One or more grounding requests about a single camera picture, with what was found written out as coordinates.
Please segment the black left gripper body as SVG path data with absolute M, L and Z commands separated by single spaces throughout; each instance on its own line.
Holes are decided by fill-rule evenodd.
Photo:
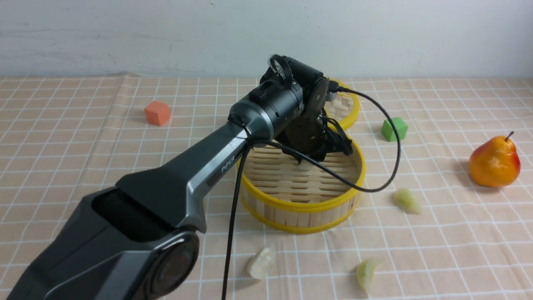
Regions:
M 330 153 L 352 155 L 352 140 L 325 110 L 339 84 L 292 57 L 274 54 L 268 65 L 260 104 L 271 116 L 274 140 L 318 162 Z

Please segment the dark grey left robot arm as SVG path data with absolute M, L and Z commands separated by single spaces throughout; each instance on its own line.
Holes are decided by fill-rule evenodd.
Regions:
M 327 132 L 325 103 L 339 86 L 291 57 L 271 56 L 225 125 L 162 166 L 84 196 L 7 298 L 156 300 L 172 293 L 199 256 L 202 200 L 247 148 L 276 140 L 321 161 L 350 146 Z

